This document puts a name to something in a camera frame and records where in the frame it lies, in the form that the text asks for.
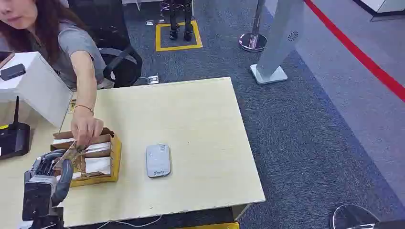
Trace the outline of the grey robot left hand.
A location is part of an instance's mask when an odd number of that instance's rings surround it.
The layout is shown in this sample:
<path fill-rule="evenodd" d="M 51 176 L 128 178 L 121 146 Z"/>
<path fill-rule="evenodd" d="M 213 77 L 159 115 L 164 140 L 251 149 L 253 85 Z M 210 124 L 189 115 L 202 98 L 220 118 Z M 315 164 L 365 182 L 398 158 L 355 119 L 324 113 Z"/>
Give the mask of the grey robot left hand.
<path fill-rule="evenodd" d="M 58 206 L 66 198 L 73 177 L 73 164 L 62 159 L 66 150 L 57 149 L 38 157 L 24 173 L 23 207 Z"/>

